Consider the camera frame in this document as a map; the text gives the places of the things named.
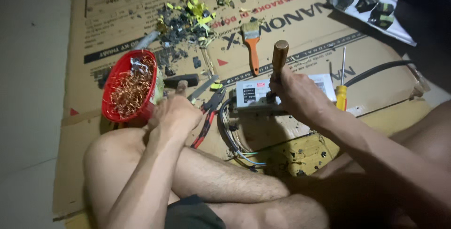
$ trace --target man's right hand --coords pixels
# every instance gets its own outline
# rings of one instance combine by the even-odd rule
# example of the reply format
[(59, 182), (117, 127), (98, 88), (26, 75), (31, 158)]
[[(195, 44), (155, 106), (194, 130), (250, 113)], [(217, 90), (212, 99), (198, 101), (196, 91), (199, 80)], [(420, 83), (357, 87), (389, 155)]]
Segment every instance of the man's right hand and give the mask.
[(269, 87), (282, 101), (283, 108), (296, 120), (313, 129), (322, 129), (339, 109), (307, 75), (295, 74), (285, 65), (280, 79), (271, 77)]

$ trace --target screwdriver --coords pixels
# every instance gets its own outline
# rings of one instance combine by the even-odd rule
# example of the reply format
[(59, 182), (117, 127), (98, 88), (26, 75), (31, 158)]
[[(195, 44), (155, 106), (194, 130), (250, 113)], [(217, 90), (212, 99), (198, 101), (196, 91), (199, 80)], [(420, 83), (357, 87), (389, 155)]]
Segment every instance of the screwdriver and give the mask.
[(346, 99), (347, 87), (343, 85), (345, 80), (345, 59), (346, 59), (346, 47), (343, 48), (343, 64), (341, 67), (341, 84), (335, 89), (335, 95), (337, 97), (337, 108), (346, 111), (348, 100)]

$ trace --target pliers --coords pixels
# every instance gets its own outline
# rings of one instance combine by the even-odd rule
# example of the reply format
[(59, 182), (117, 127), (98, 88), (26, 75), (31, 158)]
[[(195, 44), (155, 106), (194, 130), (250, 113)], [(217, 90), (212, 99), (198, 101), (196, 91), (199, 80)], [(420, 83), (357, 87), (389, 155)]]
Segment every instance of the pliers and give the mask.
[(213, 122), (215, 115), (218, 113), (216, 109), (219, 106), (219, 103), (221, 103), (221, 101), (223, 100), (225, 94), (226, 94), (225, 87), (218, 89), (213, 94), (211, 99), (207, 103), (204, 102), (200, 107), (202, 113), (203, 114), (206, 113), (205, 123), (203, 124), (199, 136), (196, 138), (196, 140), (194, 140), (193, 144), (191, 145), (191, 148), (197, 149), (200, 143), (202, 143), (202, 141), (205, 139), (208, 130), (210, 130), (211, 123)]

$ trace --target tile floor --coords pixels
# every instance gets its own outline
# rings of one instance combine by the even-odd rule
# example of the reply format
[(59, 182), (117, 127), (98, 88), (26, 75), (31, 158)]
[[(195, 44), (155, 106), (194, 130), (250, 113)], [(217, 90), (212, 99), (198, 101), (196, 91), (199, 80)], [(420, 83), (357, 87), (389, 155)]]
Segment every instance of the tile floor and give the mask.
[[(70, 0), (0, 0), (0, 228), (64, 228), (52, 222)], [(431, 85), (436, 106), (451, 96)]]

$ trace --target copper wire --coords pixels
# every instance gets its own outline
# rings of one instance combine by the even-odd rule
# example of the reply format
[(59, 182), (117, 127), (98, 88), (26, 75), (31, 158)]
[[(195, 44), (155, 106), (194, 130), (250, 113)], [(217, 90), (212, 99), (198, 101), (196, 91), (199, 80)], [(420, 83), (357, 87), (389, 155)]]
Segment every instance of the copper wire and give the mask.
[(143, 105), (149, 93), (153, 77), (154, 62), (149, 56), (138, 58), (139, 62), (148, 68), (140, 67), (122, 72), (112, 80), (110, 93), (111, 113), (125, 119), (135, 114)]

